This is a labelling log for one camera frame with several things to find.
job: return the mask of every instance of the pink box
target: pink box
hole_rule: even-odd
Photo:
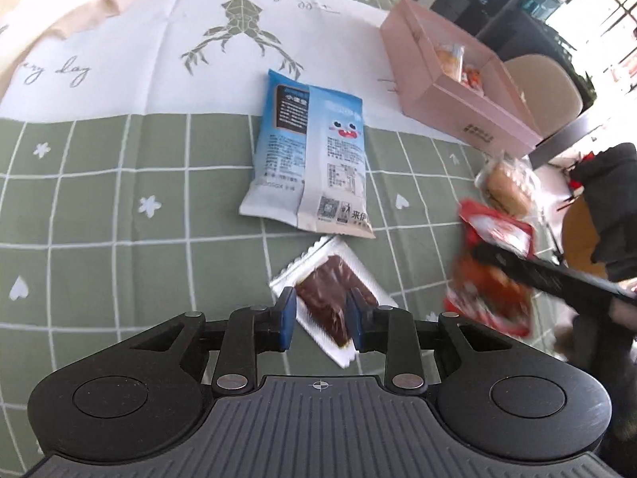
[[[380,27],[403,113],[482,151],[522,157],[542,140],[529,108],[492,50],[435,12],[401,0]],[[439,44],[464,45],[485,97],[442,71]]]

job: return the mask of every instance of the nutrition label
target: nutrition label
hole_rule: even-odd
[[[305,142],[271,134],[268,138],[264,176],[298,183],[305,172]]]
[[[342,162],[365,165],[364,153],[358,145],[331,136],[327,137],[327,156]]]
[[[364,183],[356,167],[345,164],[327,164],[327,185],[362,197]]]

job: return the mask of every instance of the handwritten text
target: handwritten text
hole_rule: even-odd
[[[39,76],[44,73],[44,68],[42,68],[41,66],[36,66],[30,63],[22,63],[21,66],[31,72],[24,79],[24,84],[26,85],[33,84],[39,79]]]
[[[316,10],[324,10],[325,12],[331,12],[332,14],[340,14],[340,12],[332,9],[332,7],[327,6],[325,4],[318,4],[318,3],[313,4],[312,2],[299,1],[299,4],[297,5],[297,7],[299,7],[299,9],[302,9],[302,10],[316,9]]]
[[[77,88],[80,84],[82,84],[84,79],[86,79],[88,72],[90,71],[90,68],[80,68],[79,66],[73,66],[77,59],[78,57],[76,55],[72,56],[66,63],[64,63],[64,66],[62,66],[62,68],[55,71],[56,74],[77,74],[71,81],[71,84],[69,84],[71,88]]]

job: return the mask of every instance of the metal screw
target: metal screw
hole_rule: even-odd
[[[224,390],[240,390],[248,384],[248,378],[240,373],[227,373],[217,379],[217,386]]]
[[[422,378],[415,373],[399,373],[394,376],[392,383],[394,383],[394,386],[405,390],[415,390],[425,384]]]

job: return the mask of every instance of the cartoon face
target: cartoon face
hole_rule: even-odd
[[[338,131],[338,134],[343,138],[356,138],[358,136],[356,126],[352,123],[345,125],[338,120],[334,120],[329,128],[332,131]]]

